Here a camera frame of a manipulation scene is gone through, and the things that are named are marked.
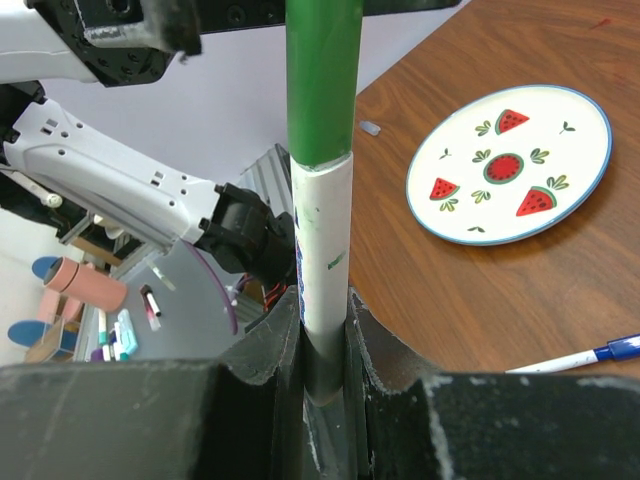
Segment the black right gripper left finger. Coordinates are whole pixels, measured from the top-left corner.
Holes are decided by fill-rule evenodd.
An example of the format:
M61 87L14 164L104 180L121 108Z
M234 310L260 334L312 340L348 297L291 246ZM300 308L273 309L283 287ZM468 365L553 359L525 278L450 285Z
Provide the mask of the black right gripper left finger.
M21 364L1 371L5 479L298 479L298 293L207 360Z

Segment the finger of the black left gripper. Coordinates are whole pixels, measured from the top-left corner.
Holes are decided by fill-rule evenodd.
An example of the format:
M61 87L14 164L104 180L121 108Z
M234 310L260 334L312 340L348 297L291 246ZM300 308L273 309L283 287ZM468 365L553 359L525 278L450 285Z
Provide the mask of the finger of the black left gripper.
M437 11L459 5L459 0L364 0L363 16ZM285 0L202 0L199 2L201 30L206 34L283 25L285 10Z

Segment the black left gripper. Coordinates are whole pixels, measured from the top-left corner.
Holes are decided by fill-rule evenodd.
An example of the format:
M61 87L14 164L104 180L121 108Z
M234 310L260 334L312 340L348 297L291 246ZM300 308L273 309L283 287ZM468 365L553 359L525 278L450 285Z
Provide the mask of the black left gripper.
M73 1L79 39L97 66L124 83L153 83L173 59L202 53L194 1Z

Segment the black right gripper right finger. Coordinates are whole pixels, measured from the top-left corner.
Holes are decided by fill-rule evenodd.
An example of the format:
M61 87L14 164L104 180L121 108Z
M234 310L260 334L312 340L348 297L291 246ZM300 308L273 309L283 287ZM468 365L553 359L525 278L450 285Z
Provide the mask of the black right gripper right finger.
M344 326L350 478L638 477L636 379L446 372L356 292Z

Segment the green pen cap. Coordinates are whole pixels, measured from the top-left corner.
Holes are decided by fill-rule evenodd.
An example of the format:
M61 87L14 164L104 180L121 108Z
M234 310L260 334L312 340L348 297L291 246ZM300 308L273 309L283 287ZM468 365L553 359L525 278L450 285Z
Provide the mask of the green pen cap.
M288 144L307 168L352 149L362 19L361 1L286 3Z

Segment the white pen blue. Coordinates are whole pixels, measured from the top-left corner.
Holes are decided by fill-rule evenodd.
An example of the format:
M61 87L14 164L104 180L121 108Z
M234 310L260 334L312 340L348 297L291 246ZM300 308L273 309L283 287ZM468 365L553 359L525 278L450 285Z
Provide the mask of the white pen blue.
M506 370L509 374L546 374L576 369L595 364L598 358L593 350L586 350L530 364L515 369Z

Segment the white pen green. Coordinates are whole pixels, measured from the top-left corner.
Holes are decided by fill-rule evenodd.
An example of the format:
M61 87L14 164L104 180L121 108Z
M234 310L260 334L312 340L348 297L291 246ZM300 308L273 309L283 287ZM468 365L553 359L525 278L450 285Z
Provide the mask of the white pen green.
M316 167L295 162L292 181L305 388L315 405L324 406L343 385L353 155Z

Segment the blue pen cap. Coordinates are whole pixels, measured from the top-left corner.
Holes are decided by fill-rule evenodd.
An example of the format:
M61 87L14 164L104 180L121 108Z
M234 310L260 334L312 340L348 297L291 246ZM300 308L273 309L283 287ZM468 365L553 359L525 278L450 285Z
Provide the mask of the blue pen cap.
M640 335L630 335L608 341L593 350L598 362L623 361L640 355Z

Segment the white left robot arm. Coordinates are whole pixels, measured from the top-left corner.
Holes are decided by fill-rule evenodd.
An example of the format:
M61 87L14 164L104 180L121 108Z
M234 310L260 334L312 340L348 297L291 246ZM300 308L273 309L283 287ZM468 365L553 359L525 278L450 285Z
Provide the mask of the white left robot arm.
M356 78L366 16L438 1L5 1L1 167L167 249L183 241L229 272L303 292L348 283ZM294 211L172 169L88 126L46 78L106 87L159 80L205 34L283 25Z

